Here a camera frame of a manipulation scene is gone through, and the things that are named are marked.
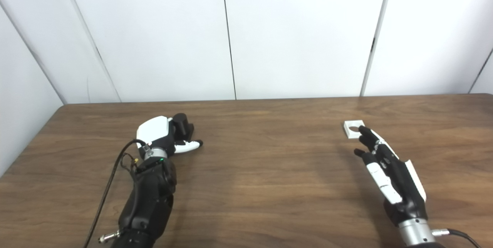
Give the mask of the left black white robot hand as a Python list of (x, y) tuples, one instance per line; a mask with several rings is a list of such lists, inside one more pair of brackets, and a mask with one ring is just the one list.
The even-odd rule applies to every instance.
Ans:
[(173, 117), (157, 116), (142, 123), (137, 129), (137, 139), (147, 146), (137, 144), (140, 157), (169, 158), (196, 150), (204, 145), (201, 140), (192, 140), (195, 127), (187, 115), (178, 113)]

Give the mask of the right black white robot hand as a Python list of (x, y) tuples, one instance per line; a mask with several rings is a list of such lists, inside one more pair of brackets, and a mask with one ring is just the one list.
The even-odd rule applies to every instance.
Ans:
[(404, 162), (375, 131), (359, 126), (359, 141), (368, 150), (355, 149), (384, 196), (384, 211), (394, 226), (407, 220), (428, 220), (426, 192), (410, 160)]

